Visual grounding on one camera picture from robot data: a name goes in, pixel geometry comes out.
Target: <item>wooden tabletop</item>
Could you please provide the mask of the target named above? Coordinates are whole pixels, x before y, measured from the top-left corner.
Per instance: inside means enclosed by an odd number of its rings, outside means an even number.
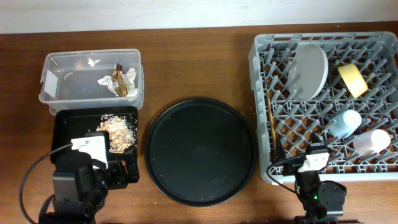
[[[282,187],[266,184],[258,165],[247,186],[221,205],[196,208],[169,199],[146,171],[144,135],[162,110],[192,96],[224,101],[254,131],[248,53],[256,35],[356,31],[398,34],[398,22],[0,35],[0,223],[27,223],[19,208],[18,188],[29,166],[51,147],[54,117],[38,99],[45,56],[97,49],[138,49],[145,77],[138,127],[141,178],[127,189],[109,192],[106,206],[96,216],[98,223],[290,223],[294,216],[303,215],[301,203]],[[47,159],[26,183],[24,201],[34,220],[53,194],[53,171]],[[397,222],[398,182],[345,186],[342,220]]]

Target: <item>black circular plate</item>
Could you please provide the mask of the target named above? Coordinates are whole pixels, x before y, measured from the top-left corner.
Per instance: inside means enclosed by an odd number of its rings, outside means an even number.
[[[164,111],[150,128],[145,159],[156,186],[170,198],[209,206],[236,195],[256,163],[244,118],[217,100],[197,98]]]

